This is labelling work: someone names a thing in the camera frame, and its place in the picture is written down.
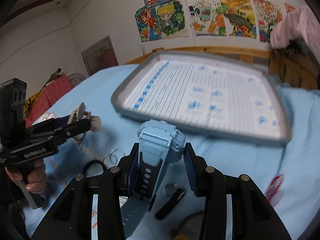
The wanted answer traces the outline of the person's left hand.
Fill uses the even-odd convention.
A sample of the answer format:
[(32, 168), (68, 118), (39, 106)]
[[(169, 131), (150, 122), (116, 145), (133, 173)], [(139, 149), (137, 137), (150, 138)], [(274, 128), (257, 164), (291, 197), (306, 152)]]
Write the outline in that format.
[[(5, 171), (9, 178), (19, 186), (18, 182), (23, 181), (23, 176), (21, 172), (15, 168), (5, 168)], [(28, 183), (25, 185), (25, 188), (28, 192), (33, 194), (44, 193), (47, 187), (47, 175), (46, 175), (46, 165), (44, 164), (43, 159), (37, 160), (34, 163), (34, 169), (27, 176)]]

